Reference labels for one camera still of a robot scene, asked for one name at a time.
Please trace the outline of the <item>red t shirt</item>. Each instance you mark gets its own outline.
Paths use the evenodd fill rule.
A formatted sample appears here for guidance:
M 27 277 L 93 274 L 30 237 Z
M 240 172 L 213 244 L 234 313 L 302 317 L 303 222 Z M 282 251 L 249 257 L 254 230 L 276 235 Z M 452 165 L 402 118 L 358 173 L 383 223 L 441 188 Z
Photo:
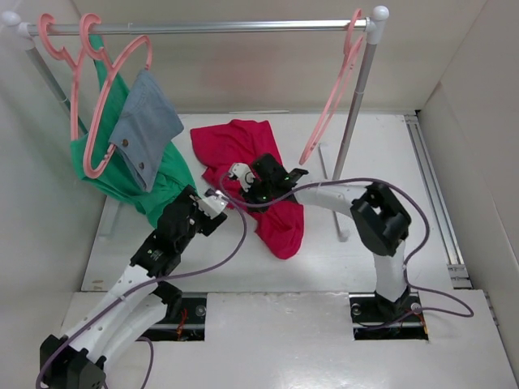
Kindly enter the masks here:
M 206 167 L 202 178 L 219 188 L 219 180 L 234 163 L 252 164 L 265 153 L 278 163 L 281 155 L 267 121 L 234 119 L 227 124 L 194 128 L 190 131 L 198 161 Z M 304 235 L 304 208 L 282 201 L 264 213 L 247 213 L 256 221 L 255 233 L 279 259 L 289 259 L 299 251 Z

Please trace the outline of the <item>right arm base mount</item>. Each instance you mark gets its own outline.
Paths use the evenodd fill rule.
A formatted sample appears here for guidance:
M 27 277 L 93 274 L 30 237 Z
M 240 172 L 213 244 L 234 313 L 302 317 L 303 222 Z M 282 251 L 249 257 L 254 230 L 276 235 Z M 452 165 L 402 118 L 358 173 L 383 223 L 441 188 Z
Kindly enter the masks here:
M 351 293 L 350 316 L 355 340 L 428 340 L 422 314 L 414 313 L 420 306 L 417 293 L 406 292 L 395 302 L 376 293 Z

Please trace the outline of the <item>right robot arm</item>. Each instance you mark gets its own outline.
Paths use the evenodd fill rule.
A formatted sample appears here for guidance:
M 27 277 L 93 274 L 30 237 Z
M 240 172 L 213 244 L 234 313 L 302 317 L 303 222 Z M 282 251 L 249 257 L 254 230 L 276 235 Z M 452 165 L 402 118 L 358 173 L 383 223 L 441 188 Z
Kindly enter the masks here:
M 362 244 L 373 254 L 377 314 L 392 319 L 404 312 L 410 295 L 404 277 L 404 253 L 411 217 L 387 184 L 313 182 L 305 169 L 288 172 L 268 153 L 251 165 L 236 163 L 229 172 L 239 182 L 239 194 L 252 212 L 265 212 L 279 199 L 351 218 Z

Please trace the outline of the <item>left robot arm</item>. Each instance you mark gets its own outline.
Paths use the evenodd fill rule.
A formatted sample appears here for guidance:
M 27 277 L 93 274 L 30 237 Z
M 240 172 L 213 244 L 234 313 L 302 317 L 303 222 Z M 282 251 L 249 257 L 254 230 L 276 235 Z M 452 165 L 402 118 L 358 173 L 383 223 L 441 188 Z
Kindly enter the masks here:
M 227 218 L 219 190 L 198 196 L 192 186 L 165 207 L 157 227 L 131 257 L 114 286 L 62 336 L 40 346 L 38 388 L 103 388 L 111 364 L 160 320 L 180 314 L 182 291 L 170 282 L 183 251 Z

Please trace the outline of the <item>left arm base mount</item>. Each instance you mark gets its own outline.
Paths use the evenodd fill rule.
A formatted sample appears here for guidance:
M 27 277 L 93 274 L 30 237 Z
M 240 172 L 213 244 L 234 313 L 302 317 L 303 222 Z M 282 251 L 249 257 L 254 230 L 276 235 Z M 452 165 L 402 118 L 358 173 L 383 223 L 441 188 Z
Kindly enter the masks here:
M 206 293 L 188 293 L 175 316 L 166 316 L 146 330 L 143 337 L 153 342 L 204 341 L 207 296 Z

